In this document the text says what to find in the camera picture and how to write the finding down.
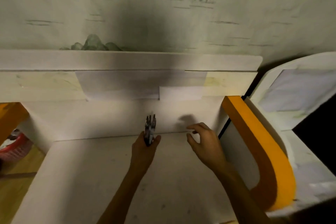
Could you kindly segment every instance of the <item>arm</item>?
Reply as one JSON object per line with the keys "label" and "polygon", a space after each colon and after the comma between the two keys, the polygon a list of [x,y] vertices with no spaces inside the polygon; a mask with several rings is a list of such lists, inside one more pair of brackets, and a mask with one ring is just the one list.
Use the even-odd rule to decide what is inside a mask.
{"label": "arm", "polygon": [[204,123],[190,125],[187,129],[192,129],[194,134],[199,134],[200,143],[197,143],[191,134],[187,134],[187,141],[197,157],[215,173],[222,183],[238,222],[240,224],[271,223],[267,215],[254,202],[239,174],[226,161],[215,132]]}
{"label": "arm", "polygon": [[154,159],[160,140],[161,136],[157,136],[151,146],[147,147],[144,132],[141,132],[132,145],[132,158],[128,172],[97,224],[123,224],[125,222],[134,193]]}

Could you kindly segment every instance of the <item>hand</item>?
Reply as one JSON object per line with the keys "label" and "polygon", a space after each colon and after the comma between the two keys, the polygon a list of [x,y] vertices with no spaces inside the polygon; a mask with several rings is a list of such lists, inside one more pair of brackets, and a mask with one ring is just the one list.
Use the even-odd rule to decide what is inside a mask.
{"label": "hand", "polygon": [[197,157],[214,173],[223,170],[226,159],[217,135],[203,122],[187,126],[193,129],[193,134],[199,134],[201,142],[197,143],[191,134],[187,134],[187,141]]}
{"label": "hand", "polygon": [[150,146],[146,146],[144,141],[145,132],[142,131],[137,140],[132,144],[132,158],[129,171],[144,176],[151,165],[156,147],[159,145],[161,136],[158,135]]}

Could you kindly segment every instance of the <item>red plastic basket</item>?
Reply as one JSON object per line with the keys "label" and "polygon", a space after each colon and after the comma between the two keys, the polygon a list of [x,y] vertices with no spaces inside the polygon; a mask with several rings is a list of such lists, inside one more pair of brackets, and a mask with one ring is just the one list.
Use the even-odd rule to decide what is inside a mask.
{"label": "red plastic basket", "polygon": [[4,161],[17,161],[29,153],[32,145],[32,141],[21,133],[14,143],[0,150],[0,158]]}

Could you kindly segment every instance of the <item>wooden floor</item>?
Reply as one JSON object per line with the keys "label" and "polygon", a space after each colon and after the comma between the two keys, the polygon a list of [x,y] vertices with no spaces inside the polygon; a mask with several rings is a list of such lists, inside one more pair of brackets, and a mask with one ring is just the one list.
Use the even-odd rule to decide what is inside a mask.
{"label": "wooden floor", "polygon": [[34,179],[33,175],[40,168],[44,157],[45,154],[33,146],[28,155],[18,162],[2,162],[0,170],[0,224],[11,223]]}

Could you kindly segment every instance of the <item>orange trim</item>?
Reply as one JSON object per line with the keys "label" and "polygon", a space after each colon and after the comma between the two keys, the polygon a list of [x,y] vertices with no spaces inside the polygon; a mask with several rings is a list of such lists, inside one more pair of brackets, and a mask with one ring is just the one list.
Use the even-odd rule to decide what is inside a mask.
{"label": "orange trim", "polygon": [[292,204],[296,189],[295,177],[279,145],[240,96],[226,96],[222,107],[258,164],[260,180],[251,190],[254,200],[265,211]]}
{"label": "orange trim", "polygon": [[0,145],[29,113],[21,103],[0,104]]}

